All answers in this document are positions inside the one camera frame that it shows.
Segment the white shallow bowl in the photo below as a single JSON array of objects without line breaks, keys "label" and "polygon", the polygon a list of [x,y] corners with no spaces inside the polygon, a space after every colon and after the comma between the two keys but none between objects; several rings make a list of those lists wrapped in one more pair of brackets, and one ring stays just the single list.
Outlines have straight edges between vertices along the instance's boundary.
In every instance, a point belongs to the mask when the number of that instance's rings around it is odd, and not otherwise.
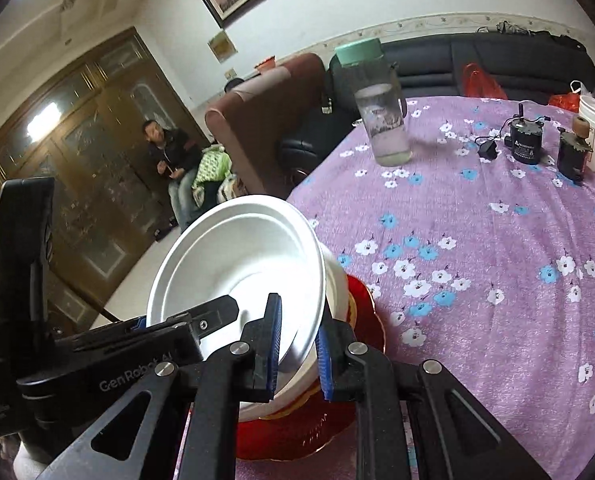
[{"label": "white shallow bowl", "polygon": [[239,315],[204,339],[209,356],[262,317],[270,294],[282,301],[279,370],[290,377],[314,347],[326,302],[325,263],[297,208],[268,195],[244,196],[212,208],[177,238],[148,295],[148,324],[230,296]]}]

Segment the large red scalloped plate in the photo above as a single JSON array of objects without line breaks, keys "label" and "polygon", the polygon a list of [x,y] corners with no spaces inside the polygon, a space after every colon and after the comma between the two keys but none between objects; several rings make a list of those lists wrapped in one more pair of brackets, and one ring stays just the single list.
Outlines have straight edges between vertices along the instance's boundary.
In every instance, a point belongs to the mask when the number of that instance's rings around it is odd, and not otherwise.
[{"label": "large red scalloped plate", "polygon": [[[347,321],[358,340],[386,349],[386,331],[375,311],[367,285],[349,275]],[[279,413],[251,422],[240,422],[236,457],[248,462],[291,462],[317,453],[355,422],[356,409],[349,403],[323,399],[318,382]]]}]

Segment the seated man dark jacket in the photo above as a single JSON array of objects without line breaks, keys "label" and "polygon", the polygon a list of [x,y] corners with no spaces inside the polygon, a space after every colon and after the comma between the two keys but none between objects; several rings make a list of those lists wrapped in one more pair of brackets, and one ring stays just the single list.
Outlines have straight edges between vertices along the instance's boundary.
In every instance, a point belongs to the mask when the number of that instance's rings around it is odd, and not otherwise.
[{"label": "seated man dark jacket", "polygon": [[157,173],[168,181],[170,206],[183,233],[198,218],[200,210],[192,185],[202,159],[201,148],[183,130],[165,129],[154,119],[142,125],[142,132]]}]

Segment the purple floral tablecloth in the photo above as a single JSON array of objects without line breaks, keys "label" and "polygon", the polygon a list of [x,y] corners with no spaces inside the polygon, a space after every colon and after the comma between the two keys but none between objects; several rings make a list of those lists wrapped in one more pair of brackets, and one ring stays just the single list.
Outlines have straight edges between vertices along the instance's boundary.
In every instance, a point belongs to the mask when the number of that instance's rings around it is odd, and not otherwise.
[{"label": "purple floral tablecloth", "polygon": [[534,103],[541,162],[483,159],[517,109],[413,99],[408,164],[379,166],[356,128],[288,199],[370,290],[394,360],[443,362],[552,478],[573,479],[595,454],[595,174],[563,177],[573,116]]}]

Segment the dark wooden cabinet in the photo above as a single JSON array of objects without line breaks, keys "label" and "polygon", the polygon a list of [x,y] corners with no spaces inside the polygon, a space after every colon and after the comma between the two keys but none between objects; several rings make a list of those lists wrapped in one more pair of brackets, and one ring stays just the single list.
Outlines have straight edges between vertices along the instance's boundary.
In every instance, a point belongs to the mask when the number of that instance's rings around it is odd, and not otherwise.
[{"label": "dark wooden cabinet", "polygon": [[60,70],[0,128],[0,190],[11,179],[55,180],[48,289],[59,332],[92,324],[172,216],[142,132],[148,119],[208,144],[130,28]]}]

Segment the clear bottle green lid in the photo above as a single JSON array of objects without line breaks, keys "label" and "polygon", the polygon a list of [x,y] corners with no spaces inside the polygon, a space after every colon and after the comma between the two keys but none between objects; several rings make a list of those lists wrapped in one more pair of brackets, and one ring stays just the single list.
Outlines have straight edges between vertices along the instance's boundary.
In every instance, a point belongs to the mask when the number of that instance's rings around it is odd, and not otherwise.
[{"label": "clear bottle green lid", "polygon": [[343,44],[335,49],[335,56],[341,83],[353,96],[375,161],[383,167],[409,162],[412,151],[406,133],[406,99],[381,41],[367,38]]}]

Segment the small black plug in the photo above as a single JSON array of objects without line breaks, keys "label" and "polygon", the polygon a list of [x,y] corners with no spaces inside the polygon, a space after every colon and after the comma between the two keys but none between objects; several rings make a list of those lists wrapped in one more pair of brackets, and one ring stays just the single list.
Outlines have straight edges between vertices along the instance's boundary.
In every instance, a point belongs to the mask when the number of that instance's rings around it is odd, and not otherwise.
[{"label": "small black plug", "polygon": [[498,157],[497,141],[495,139],[485,140],[479,145],[477,154],[479,154],[481,159],[486,160],[486,162],[492,162]]}]

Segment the black power adapter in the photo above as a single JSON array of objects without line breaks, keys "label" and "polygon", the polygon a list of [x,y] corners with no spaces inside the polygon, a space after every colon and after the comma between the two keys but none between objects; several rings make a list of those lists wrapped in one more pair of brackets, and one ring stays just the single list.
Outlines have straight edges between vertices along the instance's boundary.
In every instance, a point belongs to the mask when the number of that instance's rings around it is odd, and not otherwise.
[{"label": "black power adapter", "polygon": [[544,116],[529,118],[525,114],[524,102],[518,102],[518,110],[508,122],[503,143],[509,148],[514,160],[521,164],[536,166],[543,156]]}]

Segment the small dark jar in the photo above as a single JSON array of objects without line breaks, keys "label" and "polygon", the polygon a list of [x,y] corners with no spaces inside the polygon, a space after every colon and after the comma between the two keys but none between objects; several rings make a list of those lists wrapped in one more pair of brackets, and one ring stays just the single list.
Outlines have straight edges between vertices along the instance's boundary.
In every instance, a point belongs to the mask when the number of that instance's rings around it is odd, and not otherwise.
[{"label": "small dark jar", "polygon": [[559,173],[574,184],[584,181],[586,159],[593,151],[587,140],[590,136],[590,123],[577,115],[572,120],[572,128],[559,128],[560,144],[557,158]]}]

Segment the red plastic bag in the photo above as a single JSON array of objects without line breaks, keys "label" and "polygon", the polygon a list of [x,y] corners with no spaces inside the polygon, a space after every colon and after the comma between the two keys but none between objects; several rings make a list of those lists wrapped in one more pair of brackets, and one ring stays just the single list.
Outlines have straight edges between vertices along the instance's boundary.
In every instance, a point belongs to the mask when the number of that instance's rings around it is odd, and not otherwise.
[{"label": "red plastic bag", "polygon": [[469,98],[508,99],[495,78],[477,63],[469,63],[462,70],[463,94]]}]

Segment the black leather sofa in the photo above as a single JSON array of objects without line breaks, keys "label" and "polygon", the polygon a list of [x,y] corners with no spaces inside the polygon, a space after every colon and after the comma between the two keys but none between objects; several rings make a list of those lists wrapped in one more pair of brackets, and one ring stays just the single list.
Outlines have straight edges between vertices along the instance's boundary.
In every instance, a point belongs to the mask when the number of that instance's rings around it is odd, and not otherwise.
[{"label": "black leather sofa", "polygon": [[[595,64],[586,48],[569,36],[549,32],[436,35],[383,44],[401,89],[414,96],[464,96],[465,66],[475,63],[493,76],[510,99],[545,104],[569,90],[573,80],[595,86]],[[293,185],[302,182],[352,131],[359,118],[341,63],[332,58],[323,79],[322,103],[332,106],[306,114],[276,148],[280,168]]]}]

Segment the small yellow wall plaque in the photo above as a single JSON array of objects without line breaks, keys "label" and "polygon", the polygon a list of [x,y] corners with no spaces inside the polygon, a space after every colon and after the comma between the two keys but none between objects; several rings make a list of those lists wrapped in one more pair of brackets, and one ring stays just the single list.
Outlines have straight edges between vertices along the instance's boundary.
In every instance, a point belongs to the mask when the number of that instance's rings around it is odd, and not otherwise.
[{"label": "small yellow wall plaque", "polygon": [[218,34],[210,38],[207,43],[210,52],[215,56],[219,63],[224,63],[233,55],[238,53],[233,42],[225,30],[220,30]]}]

